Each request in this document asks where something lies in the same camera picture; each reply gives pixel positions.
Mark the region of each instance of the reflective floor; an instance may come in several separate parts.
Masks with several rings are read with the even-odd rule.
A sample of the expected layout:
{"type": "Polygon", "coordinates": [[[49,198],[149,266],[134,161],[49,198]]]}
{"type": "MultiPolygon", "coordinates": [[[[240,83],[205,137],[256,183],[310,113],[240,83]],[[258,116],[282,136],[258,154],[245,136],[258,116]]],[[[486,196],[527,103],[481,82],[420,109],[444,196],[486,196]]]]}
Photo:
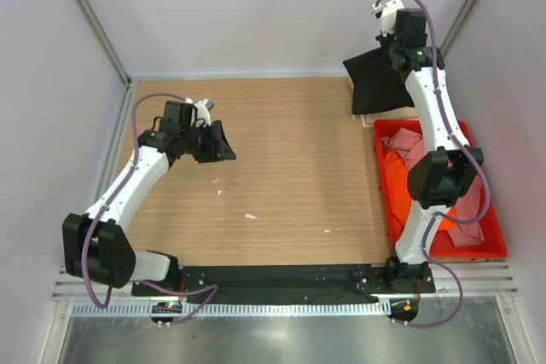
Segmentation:
{"type": "MultiPolygon", "coordinates": [[[[415,322],[446,317],[454,298],[423,299],[415,322]]],[[[469,298],[432,330],[383,316],[193,320],[71,319],[60,363],[515,363],[495,298],[469,298]]]]}

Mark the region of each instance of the white wall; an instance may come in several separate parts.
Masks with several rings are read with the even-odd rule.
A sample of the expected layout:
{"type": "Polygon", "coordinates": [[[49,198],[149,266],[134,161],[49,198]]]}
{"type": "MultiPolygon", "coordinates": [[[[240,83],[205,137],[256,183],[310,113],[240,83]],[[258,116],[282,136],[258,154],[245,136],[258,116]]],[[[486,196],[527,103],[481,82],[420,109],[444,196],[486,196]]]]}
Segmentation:
{"type": "Polygon", "coordinates": [[[481,0],[446,59],[456,112],[484,149],[508,262],[535,335],[546,333],[545,22],[543,0],[481,0]]]}
{"type": "Polygon", "coordinates": [[[0,361],[28,364],[123,91],[73,0],[0,0],[0,361]]]}
{"type": "MultiPolygon", "coordinates": [[[[376,47],[375,0],[90,0],[128,72],[343,72],[376,47]]],[[[463,0],[423,0],[442,38],[463,0]]]]}

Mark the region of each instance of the wooden table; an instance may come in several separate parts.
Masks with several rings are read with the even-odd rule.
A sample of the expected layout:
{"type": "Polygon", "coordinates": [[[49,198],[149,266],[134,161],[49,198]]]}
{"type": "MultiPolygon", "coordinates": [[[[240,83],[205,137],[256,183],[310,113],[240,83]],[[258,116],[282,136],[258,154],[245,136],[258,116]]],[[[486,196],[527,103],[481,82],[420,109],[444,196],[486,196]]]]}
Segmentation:
{"type": "MultiPolygon", "coordinates": [[[[177,161],[133,219],[135,250],[176,255],[182,265],[385,261],[373,131],[351,118],[345,78],[141,82],[137,98],[154,92],[213,98],[212,118],[237,160],[177,161]]],[[[139,107],[139,132],[165,101],[139,107]]],[[[129,127],[119,170],[131,149],[129,127]]]]}

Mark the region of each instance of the purple cable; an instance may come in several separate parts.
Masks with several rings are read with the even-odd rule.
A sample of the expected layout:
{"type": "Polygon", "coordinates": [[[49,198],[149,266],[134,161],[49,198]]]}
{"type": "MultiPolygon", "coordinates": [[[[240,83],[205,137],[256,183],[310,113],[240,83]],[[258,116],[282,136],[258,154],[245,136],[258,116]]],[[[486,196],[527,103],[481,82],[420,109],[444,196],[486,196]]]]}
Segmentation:
{"type": "MultiPolygon", "coordinates": [[[[381,0],[377,0],[375,2],[375,6],[379,6],[381,0]]],[[[431,38],[431,48],[432,48],[432,58],[433,58],[433,84],[434,84],[434,94],[436,95],[436,101],[438,102],[438,108],[440,111],[440,115],[442,117],[442,120],[444,121],[445,128],[449,132],[448,138],[451,138],[453,142],[461,149],[462,153],[465,154],[465,156],[468,158],[468,161],[472,164],[472,166],[475,168],[476,172],[478,173],[479,177],[481,178],[485,190],[485,199],[484,199],[484,205],[482,207],[482,210],[479,212],[478,215],[473,217],[472,219],[469,219],[467,221],[461,221],[459,219],[456,219],[454,217],[450,217],[449,215],[446,215],[443,212],[435,212],[433,214],[433,217],[431,218],[430,222],[427,225],[427,229],[425,229],[425,233],[423,235],[423,238],[421,240],[421,250],[423,252],[423,256],[428,260],[428,262],[438,265],[439,267],[445,269],[448,271],[451,276],[453,276],[453,280],[457,284],[457,287],[459,289],[459,303],[455,307],[455,310],[453,310],[453,313],[451,313],[448,317],[445,319],[438,321],[436,323],[429,323],[429,324],[418,324],[418,323],[407,323],[400,320],[395,320],[398,324],[402,324],[405,326],[410,327],[417,327],[417,328],[432,328],[437,326],[442,326],[445,323],[450,322],[458,313],[459,310],[461,310],[461,307],[464,303],[464,295],[462,292],[462,284],[459,278],[456,276],[455,272],[446,266],[445,264],[433,259],[430,257],[427,253],[427,238],[430,234],[430,231],[432,230],[434,223],[436,222],[436,217],[443,217],[451,222],[458,223],[460,225],[469,225],[472,223],[476,223],[479,221],[482,217],[484,217],[485,213],[489,209],[489,204],[491,202],[491,191],[489,187],[489,183],[487,183],[487,179],[485,178],[484,171],[481,169],[481,166],[479,166],[478,162],[474,159],[472,154],[467,150],[467,148],[461,144],[461,142],[457,139],[455,136],[455,133],[453,132],[453,129],[451,128],[450,121],[447,118],[447,112],[445,111],[444,102],[442,100],[442,90],[440,89],[440,84],[438,80],[438,49],[437,49],[437,43],[436,43],[436,32],[434,31],[434,24],[433,19],[431,18],[430,14],[428,13],[427,7],[421,0],[413,0],[416,2],[419,7],[421,8],[423,14],[427,18],[427,24],[428,24],[428,30],[430,31],[430,38],[431,38]]]]}
{"type": "MultiPolygon", "coordinates": [[[[135,169],[137,167],[138,156],[139,156],[138,134],[137,134],[137,108],[143,101],[146,101],[148,98],[159,97],[159,96],[171,97],[171,98],[176,98],[177,100],[186,101],[186,99],[184,97],[181,97],[180,95],[176,95],[176,94],[153,93],[153,94],[145,95],[143,98],[141,98],[140,100],[138,100],[135,103],[135,105],[133,106],[132,112],[131,112],[131,116],[132,116],[132,118],[131,118],[131,128],[132,128],[132,133],[133,133],[133,146],[134,146],[134,156],[133,156],[132,167],[129,169],[129,172],[127,172],[127,175],[125,175],[125,177],[123,178],[121,183],[118,185],[118,187],[116,187],[114,189],[114,191],[112,192],[112,194],[106,199],[106,201],[104,202],[104,205],[101,206],[101,209],[99,209],[99,211],[97,212],[95,219],[93,219],[93,221],[91,222],[89,230],[87,231],[87,235],[85,236],[85,239],[84,239],[84,248],[82,250],[82,276],[84,278],[84,283],[85,283],[85,288],[87,289],[87,294],[89,294],[89,297],[90,297],[91,301],[99,309],[105,309],[110,304],[110,297],[112,296],[112,287],[110,286],[108,288],[107,294],[106,294],[106,300],[104,301],[104,303],[101,303],[101,301],[97,298],[97,296],[95,294],[95,291],[93,290],[93,285],[91,285],[91,280],[90,280],[90,277],[89,277],[89,269],[88,269],[88,265],[87,265],[87,256],[88,256],[88,253],[89,253],[89,246],[90,246],[90,243],[91,243],[91,238],[93,237],[93,233],[95,232],[96,225],[101,220],[102,215],[104,214],[106,209],[110,206],[110,204],[113,202],[113,200],[116,198],[116,196],[118,196],[118,194],[121,192],[121,190],[127,184],[127,182],[131,179],[131,177],[132,177],[132,175],[135,172],[135,169]]],[[[173,321],[174,324],[183,323],[187,319],[191,318],[195,313],[197,313],[200,309],[202,309],[203,306],[205,306],[205,304],[207,304],[212,299],[212,297],[216,293],[216,290],[218,289],[217,285],[211,285],[211,286],[205,287],[203,289],[196,290],[194,292],[171,292],[169,290],[166,290],[166,289],[164,289],[162,287],[159,287],[159,286],[155,285],[154,283],[150,283],[150,282],[145,281],[145,280],[141,281],[141,283],[145,284],[146,286],[153,287],[155,290],[157,290],[159,292],[162,292],[164,294],[172,294],[174,296],[196,296],[198,294],[202,294],[204,292],[207,292],[207,291],[213,289],[213,292],[211,292],[211,294],[205,299],[205,301],[199,306],[199,308],[194,310],[192,313],[190,313],[186,317],[183,317],[182,319],[179,319],[176,323],[173,321]]]]}

